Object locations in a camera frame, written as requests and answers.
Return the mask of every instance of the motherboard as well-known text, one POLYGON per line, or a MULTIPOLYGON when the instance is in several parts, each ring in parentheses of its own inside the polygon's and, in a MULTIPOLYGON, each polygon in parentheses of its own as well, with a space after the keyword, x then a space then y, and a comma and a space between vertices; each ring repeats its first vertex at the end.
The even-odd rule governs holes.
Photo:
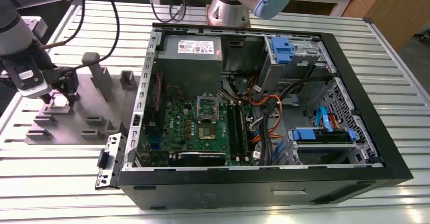
POLYGON ((252 165, 248 146, 251 106, 219 103, 210 97, 166 104, 160 136, 148 134, 139 152, 143 166, 252 165))

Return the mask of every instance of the blue plastic latch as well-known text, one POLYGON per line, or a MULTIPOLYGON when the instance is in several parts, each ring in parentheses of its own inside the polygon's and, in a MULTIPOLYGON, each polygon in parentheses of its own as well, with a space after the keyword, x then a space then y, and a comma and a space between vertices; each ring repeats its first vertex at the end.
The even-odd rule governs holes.
POLYGON ((279 147, 275 149, 275 152, 274 152, 274 156, 271 157, 271 160, 274 161, 280 153, 280 151, 283 150, 284 148, 284 142, 282 142, 282 144, 279 145, 279 147))
POLYGON ((298 131, 298 134, 300 135, 300 140, 316 140, 312 129, 298 129, 296 131, 298 131))
POLYGON ((357 135, 355 135, 354 130, 349 130, 349 135, 350 135, 350 138, 351 138, 351 142, 355 142, 355 140, 357 140, 357 135))
POLYGON ((271 46, 274 48, 274 54, 276 56, 276 63, 291 63, 294 57, 294 46, 291 45, 288 38, 272 37, 271 46))
POLYGON ((292 140, 299 140, 300 139, 300 135, 298 134, 298 131, 292 131, 292 140))
POLYGON ((324 124, 324 128, 328 130, 328 132, 334 131, 334 129, 331 128, 331 125, 330 125, 328 113, 327 113, 326 107, 323 107, 323 106, 318 107, 315 119, 316 119, 316 123, 315 123, 316 127, 319 127, 319 122, 320 122, 320 119, 322 119, 322 122, 324 124))

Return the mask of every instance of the black computer case frame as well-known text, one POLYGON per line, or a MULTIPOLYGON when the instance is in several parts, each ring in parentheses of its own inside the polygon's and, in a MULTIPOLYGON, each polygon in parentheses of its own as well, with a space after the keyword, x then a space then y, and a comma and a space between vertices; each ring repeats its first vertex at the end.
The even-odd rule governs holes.
POLYGON ((383 157, 383 168, 208 171, 120 171, 116 186, 142 209, 218 208, 339 203, 377 187, 413 178, 377 110, 332 34, 182 24, 154 24, 163 34, 211 30, 318 36, 338 68, 358 115, 383 157))

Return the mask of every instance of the white label sticker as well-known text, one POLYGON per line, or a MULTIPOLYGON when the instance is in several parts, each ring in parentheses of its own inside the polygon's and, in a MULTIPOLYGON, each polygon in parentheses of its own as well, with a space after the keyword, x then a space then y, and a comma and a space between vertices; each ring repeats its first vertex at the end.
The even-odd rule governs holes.
POLYGON ((262 156, 262 153, 260 153, 260 152, 258 152, 258 151, 254 151, 254 153, 252 153, 252 157, 254 157, 254 158, 256 158, 256 159, 259 159, 259 158, 260 158, 260 156, 262 156))
POLYGON ((179 54, 215 54, 212 41, 180 40, 178 43, 179 54))
POLYGON ((262 91, 262 88, 255 84, 255 85, 254 85, 254 90, 255 90, 256 92, 260 92, 260 91, 262 91))
POLYGON ((25 80, 25 79, 31 78, 33 75, 35 75, 33 72, 29 70, 27 72, 20 73, 19 77, 21 80, 25 80))

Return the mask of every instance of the power supply label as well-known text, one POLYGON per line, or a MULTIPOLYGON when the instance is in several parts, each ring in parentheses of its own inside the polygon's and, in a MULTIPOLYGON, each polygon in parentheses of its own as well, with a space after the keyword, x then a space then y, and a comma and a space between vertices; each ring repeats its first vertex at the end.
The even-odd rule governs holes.
POLYGON ((178 43, 179 54, 215 54, 212 41, 180 40, 178 43))

